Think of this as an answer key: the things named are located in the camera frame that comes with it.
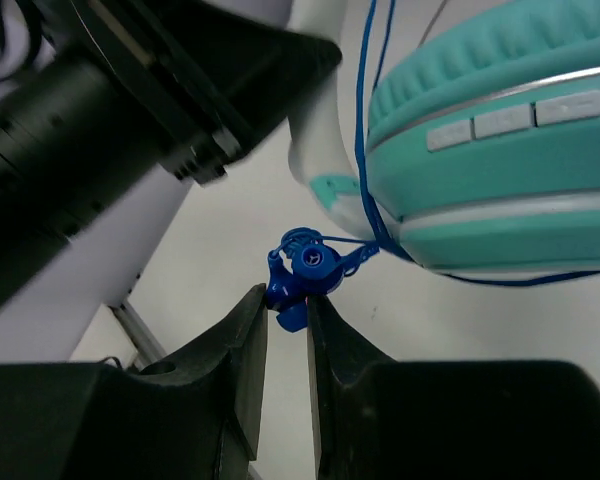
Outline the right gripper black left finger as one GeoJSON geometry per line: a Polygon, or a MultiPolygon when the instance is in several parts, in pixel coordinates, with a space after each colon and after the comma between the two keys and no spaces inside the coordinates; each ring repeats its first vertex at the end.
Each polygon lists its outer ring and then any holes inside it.
{"type": "Polygon", "coordinates": [[[263,285],[138,373],[0,365],[0,479],[244,479],[258,451],[263,285]]]}

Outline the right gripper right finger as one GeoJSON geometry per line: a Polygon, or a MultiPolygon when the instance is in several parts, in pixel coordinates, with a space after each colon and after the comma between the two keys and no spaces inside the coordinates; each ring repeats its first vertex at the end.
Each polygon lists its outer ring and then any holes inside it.
{"type": "Polygon", "coordinates": [[[397,361],[311,297],[320,479],[600,479],[600,390],[556,360],[397,361]]]}

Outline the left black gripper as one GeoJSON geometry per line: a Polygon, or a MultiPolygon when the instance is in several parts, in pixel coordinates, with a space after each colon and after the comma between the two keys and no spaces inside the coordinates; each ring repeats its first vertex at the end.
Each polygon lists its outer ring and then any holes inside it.
{"type": "Polygon", "coordinates": [[[69,47],[0,101],[0,309],[173,151],[102,64],[69,47]]]}

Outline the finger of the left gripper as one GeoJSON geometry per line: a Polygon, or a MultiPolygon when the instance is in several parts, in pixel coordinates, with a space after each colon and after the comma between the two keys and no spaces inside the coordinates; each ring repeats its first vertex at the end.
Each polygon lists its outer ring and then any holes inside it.
{"type": "Polygon", "coordinates": [[[152,1],[152,71],[195,123],[191,165],[247,156],[342,60],[336,44],[243,18],[205,1],[152,1]]]}

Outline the teal cat ear headphones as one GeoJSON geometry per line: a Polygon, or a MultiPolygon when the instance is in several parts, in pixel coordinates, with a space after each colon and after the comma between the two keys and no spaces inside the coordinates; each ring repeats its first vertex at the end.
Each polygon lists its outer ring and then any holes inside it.
{"type": "Polygon", "coordinates": [[[423,268],[526,286],[600,273],[600,1],[508,1],[356,94],[289,117],[289,165],[347,233],[423,268]]]}

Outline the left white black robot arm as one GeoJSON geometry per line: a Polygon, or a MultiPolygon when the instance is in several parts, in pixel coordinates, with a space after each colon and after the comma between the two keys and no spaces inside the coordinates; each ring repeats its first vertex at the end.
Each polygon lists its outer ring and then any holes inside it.
{"type": "Polygon", "coordinates": [[[64,361],[338,66],[293,1],[0,1],[0,363],[64,361]]]}

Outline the metal base rail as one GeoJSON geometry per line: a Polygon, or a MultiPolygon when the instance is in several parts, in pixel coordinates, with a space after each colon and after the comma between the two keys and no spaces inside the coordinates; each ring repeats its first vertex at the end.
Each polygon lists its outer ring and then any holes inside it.
{"type": "Polygon", "coordinates": [[[138,371],[163,359],[167,353],[128,300],[109,309],[137,351],[134,368],[138,371]]]}

